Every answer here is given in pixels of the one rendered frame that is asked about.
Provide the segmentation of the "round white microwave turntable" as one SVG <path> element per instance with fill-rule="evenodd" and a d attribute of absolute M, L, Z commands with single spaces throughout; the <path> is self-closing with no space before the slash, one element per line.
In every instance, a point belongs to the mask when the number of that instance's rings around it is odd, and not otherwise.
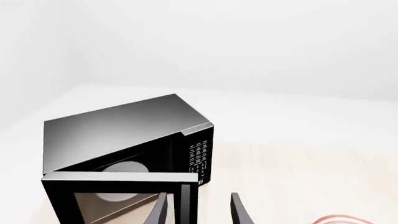
<path fill-rule="evenodd" d="M 139 162 L 127 161 L 113 164 L 103 170 L 103 172 L 149 172 L 148 168 Z"/>

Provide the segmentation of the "black microwave oven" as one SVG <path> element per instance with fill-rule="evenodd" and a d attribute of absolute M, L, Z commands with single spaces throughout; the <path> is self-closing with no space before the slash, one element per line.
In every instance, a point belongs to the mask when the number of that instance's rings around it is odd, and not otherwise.
<path fill-rule="evenodd" d="M 42 172 L 99 172 L 133 161 L 211 180 L 214 125 L 175 94 L 44 122 Z"/>

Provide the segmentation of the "plate with red rings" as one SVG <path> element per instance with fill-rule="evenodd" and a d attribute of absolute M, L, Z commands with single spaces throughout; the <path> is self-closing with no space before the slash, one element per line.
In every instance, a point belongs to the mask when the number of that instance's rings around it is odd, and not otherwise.
<path fill-rule="evenodd" d="M 349 215 L 333 214 L 315 220 L 311 224 L 375 224 L 362 218 L 357 218 Z"/>

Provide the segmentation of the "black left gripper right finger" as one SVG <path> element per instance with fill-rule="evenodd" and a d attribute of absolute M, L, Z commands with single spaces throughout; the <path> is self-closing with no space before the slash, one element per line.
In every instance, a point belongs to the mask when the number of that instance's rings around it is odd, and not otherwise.
<path fill-rule="evenodd" d="M 236 192 L 231 194 L 230 210 L 233 224 L 254 224 Z"/>

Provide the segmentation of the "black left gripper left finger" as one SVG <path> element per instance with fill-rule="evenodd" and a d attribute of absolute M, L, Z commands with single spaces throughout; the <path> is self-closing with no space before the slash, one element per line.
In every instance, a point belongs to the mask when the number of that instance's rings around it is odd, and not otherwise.
<path fill-rule="evenodd" d="M 145 224 L 165 224 L 167 218 L 168 200 L 167 194 L 161 193 L 147 217 Z"/>

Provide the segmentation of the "black microwave door with window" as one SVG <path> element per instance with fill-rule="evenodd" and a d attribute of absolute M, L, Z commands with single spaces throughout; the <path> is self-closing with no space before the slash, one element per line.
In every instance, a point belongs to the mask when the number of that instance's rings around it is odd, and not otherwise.
<path fill-rule="evenodd" d="M 175 224 L 198 223 L 196 173 L 57 171 L 41 183 L 60 224 L 85 224 L 76 193 L 173 194 Z"/>

